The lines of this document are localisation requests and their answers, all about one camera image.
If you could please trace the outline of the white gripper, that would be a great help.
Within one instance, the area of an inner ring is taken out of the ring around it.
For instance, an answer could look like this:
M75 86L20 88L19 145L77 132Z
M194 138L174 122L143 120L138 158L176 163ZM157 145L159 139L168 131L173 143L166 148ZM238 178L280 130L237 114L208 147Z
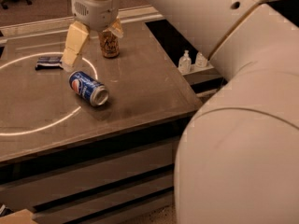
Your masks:
M71 0L71 7L76 21L68 28L62 56L63 69L74 69L81 61L90 29L102 32L107 28L116 37L123 38L121 20L117 18L120 0Z

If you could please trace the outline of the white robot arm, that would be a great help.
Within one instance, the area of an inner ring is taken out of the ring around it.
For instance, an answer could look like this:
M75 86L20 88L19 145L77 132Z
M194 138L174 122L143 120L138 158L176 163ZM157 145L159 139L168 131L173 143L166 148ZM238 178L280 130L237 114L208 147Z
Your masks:
M298 0L146 0L225 78L178 145L178 224L299 224Z

